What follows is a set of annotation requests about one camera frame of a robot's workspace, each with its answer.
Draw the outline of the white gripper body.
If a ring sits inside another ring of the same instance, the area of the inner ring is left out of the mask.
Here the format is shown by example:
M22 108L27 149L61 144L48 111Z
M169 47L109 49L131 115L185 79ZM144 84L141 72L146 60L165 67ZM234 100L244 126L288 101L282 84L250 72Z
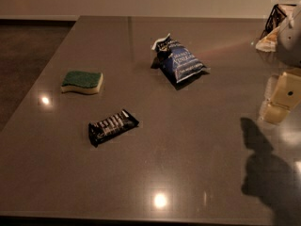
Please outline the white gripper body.
M280 75L270 102L288 110L293 110L301 102L300 68L287 70Z

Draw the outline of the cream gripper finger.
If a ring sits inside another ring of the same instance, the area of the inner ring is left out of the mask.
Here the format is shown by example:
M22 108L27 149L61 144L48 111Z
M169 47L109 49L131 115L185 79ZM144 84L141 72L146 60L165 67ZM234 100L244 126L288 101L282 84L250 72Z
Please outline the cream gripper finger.
M288 115L290 111L281 106L271 105L270 103L263 102L260 109L260 117L263 121L279 124Z

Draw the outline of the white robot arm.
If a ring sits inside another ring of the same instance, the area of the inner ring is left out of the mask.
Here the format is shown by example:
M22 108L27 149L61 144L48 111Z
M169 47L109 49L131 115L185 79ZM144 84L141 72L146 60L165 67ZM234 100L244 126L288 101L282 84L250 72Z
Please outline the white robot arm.
M269 78L260 112L264 121L279 124L301 102L301 5L275 4L255 48L275 53L286 67Z

